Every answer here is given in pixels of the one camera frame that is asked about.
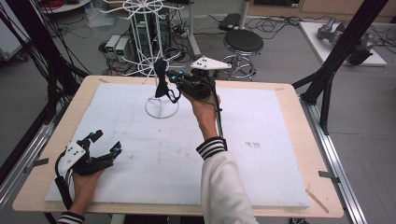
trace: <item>sleeve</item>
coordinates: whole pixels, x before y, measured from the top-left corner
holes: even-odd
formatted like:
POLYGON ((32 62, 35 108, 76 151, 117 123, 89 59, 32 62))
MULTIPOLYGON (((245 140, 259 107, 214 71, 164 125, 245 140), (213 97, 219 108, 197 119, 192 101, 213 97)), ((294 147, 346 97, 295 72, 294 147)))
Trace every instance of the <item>sleeve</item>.
POLYGON ((197 148, 205 160, 201 180, 201 204, 205 223, 258 223, 241 182, 232 153, 220 137, 207 139, 197 148))
POLYGON ((64 212, 59 217, 57 224, 83 224, 84 221, 85 218, 80 215, 64 212))

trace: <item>stool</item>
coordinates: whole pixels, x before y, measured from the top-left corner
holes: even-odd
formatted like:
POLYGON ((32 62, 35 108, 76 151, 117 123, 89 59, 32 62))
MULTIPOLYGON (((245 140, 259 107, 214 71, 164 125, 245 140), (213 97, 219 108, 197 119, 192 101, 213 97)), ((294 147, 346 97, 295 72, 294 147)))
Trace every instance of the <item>stool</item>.
POLYGON ((251 76, 256 74, 256 69, 253 63, 244 56, 260 54, 264 46, 262 38, 248 30, 231 30, 224 37, 224 46, 235 53, 221 60, 232 65, 232 68, 222 70, 228 76, 228 80, 232 77, 248 77, 252 81, 251 76))

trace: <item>human hand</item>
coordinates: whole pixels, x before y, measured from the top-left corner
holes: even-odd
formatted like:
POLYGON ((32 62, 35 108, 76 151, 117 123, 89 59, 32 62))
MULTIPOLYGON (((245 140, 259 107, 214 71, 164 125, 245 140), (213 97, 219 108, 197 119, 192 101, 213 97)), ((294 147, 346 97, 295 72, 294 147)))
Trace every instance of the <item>human hand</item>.
POLYGON ((203 100, 196 100, 184 92, 182 94, 192 105, 192 112, 198 120, 204 139, 207 140, 219 136, 216 129, 216 111, 213 96, 208 96, 203 100))
POLYGON ((75 199, 69 212, 83 216, 87 208, 90 206, 97 182, 104 170, 98 171, 93 175, 78 175, 73 173, 73 182, 75 189, 75 199))

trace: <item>floor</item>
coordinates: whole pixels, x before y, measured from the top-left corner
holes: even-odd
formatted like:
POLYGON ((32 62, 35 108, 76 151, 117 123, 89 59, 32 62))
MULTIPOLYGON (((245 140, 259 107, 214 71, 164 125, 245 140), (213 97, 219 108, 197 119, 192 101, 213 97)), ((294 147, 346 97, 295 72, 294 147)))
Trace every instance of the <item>floor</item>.
MULTIPOLYGON (((90 29, 82 10, 59 17, 61 26, 69 31, 64 36, 67 46, 92 74, 99 75, 107 69, 99 45, 128 28, 127 21, 118 18, 115 21, 114 26, 90 29)), ((222 44, 224 35, 208 35, 223 33, 212 18, 202 16, 195 24, 199 28, 195 33, 201 33, 196 39, 206 57, 220 60, 230 54, 222 44)), ((396 36, 394 25, 375 27, 378 31, 390 28, 389 36, 396 36)), ((262 54, 251 58, 258 71, 253 81, 291 84, 320 68, 320 60, 299 28, 285 26, 273 38, 275 33, 256 32, 269 39, 264 40, 262 54)), ((64 54, 59 39, 54 42, 64 54)), ((342 66, 337 72, 332 88, 329 132, 367 223, 388 224, 396 220, 396 54, 380 47, 375 47, 375 51, 387 66, 342 66)), ((0 162, 3 163, 46 104, 47 83, 31 61, 4 63, 0 74, 0 162)), ((301 87, 297 92, 305 90, 306 87, 301 87)), ((0 211, 0 222, 46 223, 42 214, 13 211, 12 202, 19 187, 0 211)), ((257 219, 260 223, 289 223, 284 217, 257 219)), ((307 218, 306 221, 311 224, 351 223, 347 213, 337 219, 307 218)), ((86 223, 109 222, 107 214, 87 215, 86 223)))

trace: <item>black stool seat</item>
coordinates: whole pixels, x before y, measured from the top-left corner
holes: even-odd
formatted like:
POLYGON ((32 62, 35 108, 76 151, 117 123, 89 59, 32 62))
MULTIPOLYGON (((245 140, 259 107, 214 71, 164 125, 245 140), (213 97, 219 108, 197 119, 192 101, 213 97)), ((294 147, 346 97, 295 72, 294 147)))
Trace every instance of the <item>black stool seat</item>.
POLYGON ((262 38, 248 30, 232 30, 224 37, 225 46, 231 51, 256 54, 264 43, 262 38))

